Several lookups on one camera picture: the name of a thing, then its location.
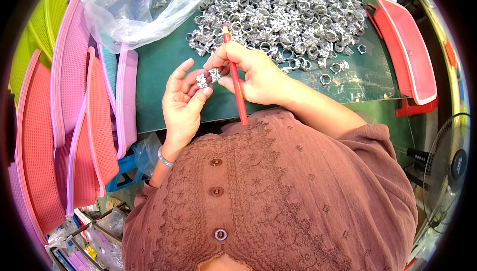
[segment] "bracelet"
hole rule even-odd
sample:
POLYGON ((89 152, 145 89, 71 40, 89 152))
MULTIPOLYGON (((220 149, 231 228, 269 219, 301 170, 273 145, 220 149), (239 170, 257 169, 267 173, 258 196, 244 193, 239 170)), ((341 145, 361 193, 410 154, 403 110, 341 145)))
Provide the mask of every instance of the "bracelet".
POLYGON ((172 162, 170 162, 169 160, 165 159, 163 156, 162 156, 162 147, 163 146, 160 146, 159 147, 159 151, 158 151, 158 157, 159 157, 159 161, 162 162, 166 167, 172 167, 172 162))

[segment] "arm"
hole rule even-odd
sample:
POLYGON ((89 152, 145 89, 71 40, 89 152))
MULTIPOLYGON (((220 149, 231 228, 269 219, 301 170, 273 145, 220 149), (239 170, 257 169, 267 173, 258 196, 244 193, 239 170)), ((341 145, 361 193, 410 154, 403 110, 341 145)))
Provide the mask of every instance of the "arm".
MULTIPOLYGON (((223 68, 222 74, 227 75, 229 59, 246 73, 241 86, 250 102, 283 106, 306 125, 333 138, 366 124, 348 108, 285 75, 262 51, 249 50, 234 41, 218 48, 204 69, 223 68)), ((222 77, 218 83, 234 92, 230 77, 222 77)))
MULTIPOLYGON (((167 135, 161 154, 170 162, 176 161, 182 149, 196 135, 200 124, 200 111, 213 92, 212 84, 205 89, 199 89, 197 86, 196 77, 200 74, 204 74, 207 82, 211 82, 208 71, 197 69, 185 76, 193 65, 194 60, 188 59, 171 74, 162 98, 167 135)), ((149 185, 160 187, 168 172, 169 168, 158 162, 149 185)))

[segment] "green cutting mat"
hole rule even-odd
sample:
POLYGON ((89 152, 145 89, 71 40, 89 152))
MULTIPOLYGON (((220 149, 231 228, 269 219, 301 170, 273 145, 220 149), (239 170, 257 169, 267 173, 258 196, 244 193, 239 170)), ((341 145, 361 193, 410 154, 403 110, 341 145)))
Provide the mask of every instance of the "green cutting mat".
MULTIPOLYGON (((376 0, 364 0, 376 5, 376 0)), ((188 46, 186 34, 197 29, 192 15, 169 36, 136 49, 139 54, 136 80, 136 123, 138 133, 164 129, 162 114, 162 97, 165 84, 170 74, 183 61, 194 59, 194 69, 202 68, 208 54, 200 57, 188 46)), ((312 70, 295 70, 290 77, 300 80, 311 88, 333 98, 340 103, 363 102, 402 98, 398 91, 396 74, 392 66, 389 52, 383 40, 379 39, 371 21, 366 21, 368 28, 360 39, 360 44, 367 47, 363 55, 357 52, 357 45, 352 48, 355 52, 351 56, 338 54, 333 60, 327 60, 327 69, 319 69, 317 62, 312 61, 312 70), (330 69, 333 62, 346 60, 350 68, 348 71, 335 75, 330 69), (327 73, 332 80, 328 86, 322 86, 319 77, 327 73)), ((240 78, 244 73, 239 71, 240 78)), ((272 106, 262 106, 245 102, 247 113, 252 114, 272 106)), ((215 121, 238 117, 235 96, 219 84, 215 84, 214 93, 206 102, 201 121, 215 121)))

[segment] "pencil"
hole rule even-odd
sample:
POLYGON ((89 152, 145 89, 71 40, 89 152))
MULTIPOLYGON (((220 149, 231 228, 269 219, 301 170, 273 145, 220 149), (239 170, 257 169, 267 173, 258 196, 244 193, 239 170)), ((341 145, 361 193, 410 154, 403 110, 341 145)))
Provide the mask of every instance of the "pencil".
MULTIPOLYGON (((231 34, 227 28, 227 24, 222 25, 222 36, 224 37, 224 43, 227 43, 231 39, 231 34)), ((248 124, 247 111, 245 109, 245 102, 243 100, 242 89, 239 82, 239 72, 237 71, 237 65, 229 60, 230 75, 232 76, 232 82, 234 83, 235 100, 237 101, 238 115, 240 116, 240 123, 242 125, 248 124)))

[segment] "button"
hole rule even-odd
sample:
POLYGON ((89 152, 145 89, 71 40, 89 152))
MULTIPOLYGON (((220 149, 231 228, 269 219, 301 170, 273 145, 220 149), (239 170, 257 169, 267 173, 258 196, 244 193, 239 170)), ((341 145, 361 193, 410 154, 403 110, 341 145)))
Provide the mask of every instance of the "button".
POLYGON ((219 166, 222 164, 222 160, 219 158, 213 159, 210 161, 211 166, 219 166))
POLYGON ((219 186, 214 186, 209 191, 211 196, 221 196, 224 193, 224 189, 219 186))
POLYGON ((215 231, 215 238, 217 241, 223 241, 227 238, 227 232, 224 229, 218 229, 215 231))

